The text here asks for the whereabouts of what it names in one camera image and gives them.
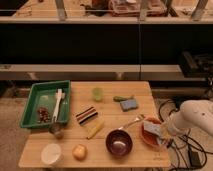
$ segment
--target green tray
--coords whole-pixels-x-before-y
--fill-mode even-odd
[[[47,128],[51,122],[38,123],[38,108],[45,107],[48,109],[50,118],[52,117],[56,97],[55,94],[61,88],[65,93],[65,98],[60,102],[58,122],[66,124],[70,115],[70,81],[55,81],[35,83],[32,85],[27,104],[20,122],[21,128]]]

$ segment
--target floor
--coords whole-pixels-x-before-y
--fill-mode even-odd
[[[168,99],[155,99],[156,107],[165,102]],[[19,121],[22,116],[24,106],[26,104],[26,97],[8,97],[3,96],[0,97],[0,171],[40,171],[40,169],[22,169],[18,167],[18,162],[20,155],[22,153],[24,144],[26,142],[29,131],[26,129],[19,128]],[[165,118],[171,109],[174,109],[173,103],[167,103],[164,107],[161,108],[161,113],[163,118]],[[198,128],[193,128],[190,136],[199,141],[202,146],[207,151],[213,151],[211,144],[213,143],[213,138],[207,135],[205,132]],[[181,142],[176,140],[177,144],[181,146]],[[185,149],[182,150],[184,158],[187,159],[187,151]],[[169,148],[169,154],[171,157],[172,164],[177,166],[177,156],[174,150]],[[202,171],[211,171],[212,170],[212,162],[213,156],[208,155],[208,162]],[[181,165],[185,167],[184,162],[181,159]],[[122,171],[139,171],[142,169],[102,169],[107,171],[112,170],[122,170]]]

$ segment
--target wooden table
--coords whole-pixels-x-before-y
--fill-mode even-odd
[[[103,89],[103,101],[94,102],[91,91],[95,87]],[[120,104],[113,101],[113,96],[134,95],[139,108],[128,112],[121,110]],[[75,115],[89,107],[95,107],[99,115],[86,127],[80,126]],[[62,147],[63,160],[60,168],[143,168],[169,167],[170,159],[167,150],[155,151],[147,146],[139,136],[140,123],[129,127],[126,131],[133,140],[131,153],[116,159],[109,154],[105,146],[107,134],[132,121],[138,114],[157,117],[152,92],[148,82],[71,82],[71,120],[64,130],[64,138],[57,140],[48,132],[31,133],[21,155],[20,167],[45,168],[40,159],[42,149],[49,143],[58,143]],[[87,129],[95,122],[105,121],[104,128],[92,139],[87,140]],[[88,155],[84,161],[77,161],[72,156],[73,148],[83,144],[87,146]]]

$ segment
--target orange plate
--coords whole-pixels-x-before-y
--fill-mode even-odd
[[[147,117],[147,118],[145,118],[145,120],[150,121],[154,124],[161,124],[161,121],[156,119],[156,118]],[[157,137],[158,136],[144,130],[143,122],[142,122],[142,125],[140,127],[140,136],[141,136],[142,140],[146,144],[150,145],[151,147],[154,147],[154,148],[157,148],[157,149],[162,148],[157,143]]]

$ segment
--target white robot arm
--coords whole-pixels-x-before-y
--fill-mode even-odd
[[[213,102],[188,100],[181,104],[180,111],[172,113],[163,123],[172,136],[183,135],[197,126],[213,136]]]

